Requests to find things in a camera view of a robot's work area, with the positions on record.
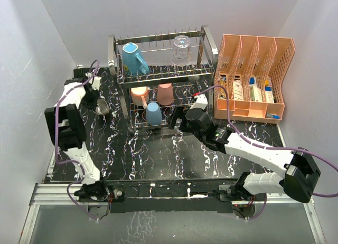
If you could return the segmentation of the cream and brown steel cup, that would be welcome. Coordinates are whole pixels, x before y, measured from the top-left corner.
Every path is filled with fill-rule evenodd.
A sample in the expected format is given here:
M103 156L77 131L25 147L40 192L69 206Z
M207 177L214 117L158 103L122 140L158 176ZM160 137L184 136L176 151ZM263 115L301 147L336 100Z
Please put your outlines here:
M94 109L94 113L99 115L99 116L106 116L108 115L110 112L110 107L108 105L108 103L103 100L103 99L98 99L97 100L97 104L95 106L95 109Z

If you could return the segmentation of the light blue tumbler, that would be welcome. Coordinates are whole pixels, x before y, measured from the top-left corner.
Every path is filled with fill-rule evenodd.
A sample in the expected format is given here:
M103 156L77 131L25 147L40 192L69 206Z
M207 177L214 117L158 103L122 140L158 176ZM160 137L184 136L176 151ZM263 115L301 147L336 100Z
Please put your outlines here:
M156 102L150 102L146 109L146 120L149 125L160 125L162 122L162 113Z

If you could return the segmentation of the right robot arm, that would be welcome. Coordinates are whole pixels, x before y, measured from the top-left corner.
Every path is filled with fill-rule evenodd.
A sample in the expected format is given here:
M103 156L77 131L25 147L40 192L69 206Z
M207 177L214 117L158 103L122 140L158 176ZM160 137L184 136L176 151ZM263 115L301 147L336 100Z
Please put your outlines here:
M310 153L302 148L278 149L248 139L233 128L215 124L201 108L176 106L167 118L169 129L180 119L180 131L193 134L212 151L238 156L270 169L269 173L243 172L225 189L223 196L247 200L261 193L285 194L295 201L308 203L321 175Z

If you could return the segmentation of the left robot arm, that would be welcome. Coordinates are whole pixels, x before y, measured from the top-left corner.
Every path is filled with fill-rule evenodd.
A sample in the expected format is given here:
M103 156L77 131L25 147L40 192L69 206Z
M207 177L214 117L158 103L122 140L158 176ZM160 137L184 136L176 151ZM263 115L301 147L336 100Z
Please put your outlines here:
M98 71L98 67L91 68L84 75L67 80L60 99L53 107L47 108L44 115L54 152L61 150L69 158L60 162L56 156L55 162L72 163L80 176L82 187L74 193L75 196L101 202L107 199L109 188L87 149L87 132L79 112L81 106L92 111L97 109L101 85Z

